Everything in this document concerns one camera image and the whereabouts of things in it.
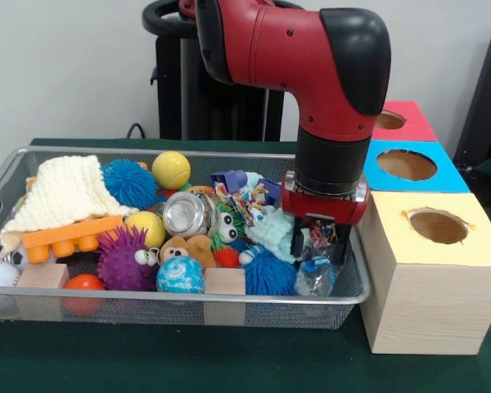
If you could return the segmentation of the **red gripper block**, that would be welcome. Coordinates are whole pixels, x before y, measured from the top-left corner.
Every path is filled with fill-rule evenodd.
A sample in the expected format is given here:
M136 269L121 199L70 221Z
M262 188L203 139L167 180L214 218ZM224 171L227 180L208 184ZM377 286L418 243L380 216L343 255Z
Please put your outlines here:
M360 186L350 199L319 196L308 192L293 192L282 188L282 209L294 216L291 235L291 255L300 259L310 242L312 218L333 220L335 239L331 248L331 262L343 264L349 244L351 226L360 222L368 203L367 186Z

